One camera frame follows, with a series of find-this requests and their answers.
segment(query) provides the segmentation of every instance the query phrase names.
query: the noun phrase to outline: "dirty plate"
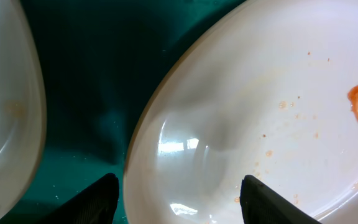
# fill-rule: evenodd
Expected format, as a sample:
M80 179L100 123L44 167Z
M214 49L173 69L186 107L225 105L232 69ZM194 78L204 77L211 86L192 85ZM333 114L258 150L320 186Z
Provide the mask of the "dirty plate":
M44 146L45 96L18 1L0 0L0 218L23 196Z
M358 223L358 1L247 1L147 105L124 175L128 221L243 223L246 174L323 223Z

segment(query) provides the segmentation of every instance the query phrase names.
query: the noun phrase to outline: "ceramic dish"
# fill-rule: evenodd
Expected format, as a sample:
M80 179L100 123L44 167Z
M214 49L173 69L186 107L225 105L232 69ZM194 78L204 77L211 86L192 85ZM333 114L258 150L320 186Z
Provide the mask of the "ceramic dish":
M129 147L129 223L243 223L258 177L322 223L358 223L358 1L246 1L177 62Z
M0 0L0 218L37 170L46 129L37 52L18 1Z

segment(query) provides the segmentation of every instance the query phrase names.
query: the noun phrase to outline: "glossy white surface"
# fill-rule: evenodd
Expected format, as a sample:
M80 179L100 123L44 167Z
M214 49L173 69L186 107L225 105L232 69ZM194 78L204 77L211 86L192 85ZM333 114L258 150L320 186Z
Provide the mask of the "glossy white surface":
M27 190L42 155L45 96L18 1L0 0L0 218Z
M358 223L356 85L358 1L245 2L146 107L124 174L128 221L243 223L235 198L253 174L323 223Z

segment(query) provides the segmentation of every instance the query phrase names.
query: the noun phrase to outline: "teal background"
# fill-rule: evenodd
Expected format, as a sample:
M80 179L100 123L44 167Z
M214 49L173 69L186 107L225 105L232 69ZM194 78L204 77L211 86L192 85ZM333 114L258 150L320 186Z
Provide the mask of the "teal background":
M45 82L47 140L35 179L1 223L33 223L126 150L152 93L185 50L243 0L23 0ZM127 223L122 188L113 223Z

